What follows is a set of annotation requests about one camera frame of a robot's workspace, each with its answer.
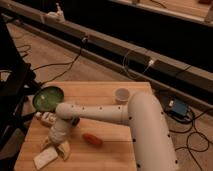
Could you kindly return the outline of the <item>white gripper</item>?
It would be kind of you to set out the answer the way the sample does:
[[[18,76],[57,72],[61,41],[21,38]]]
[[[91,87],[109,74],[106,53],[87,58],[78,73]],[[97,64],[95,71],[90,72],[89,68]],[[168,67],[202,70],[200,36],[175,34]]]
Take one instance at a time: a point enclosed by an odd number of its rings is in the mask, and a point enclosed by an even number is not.
[[[68,121],[57,119],[55,123],[52,125],[49,137],[46,137],[41,145],[41,150],[49,147],[51,145],[51,141],[54,144],[60,144],[57,149],[64,161],[66,161],[70,156],[70,144],[68,141],[65,141],[68,137],[68,134],[71,129],[71,124]]]

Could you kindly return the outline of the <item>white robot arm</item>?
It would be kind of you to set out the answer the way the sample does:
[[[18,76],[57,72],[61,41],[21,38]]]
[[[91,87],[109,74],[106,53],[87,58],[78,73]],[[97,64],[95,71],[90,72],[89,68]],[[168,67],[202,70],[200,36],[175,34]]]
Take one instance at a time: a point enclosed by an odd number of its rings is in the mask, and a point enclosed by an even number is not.
[[[127,105],[82,106],[58,103],[49,138],[54,144],[67,139],[69,121],[87,118],[130,127],[137,171],[177,171],[179,165],[163,109],[151,93],[134,93]]]

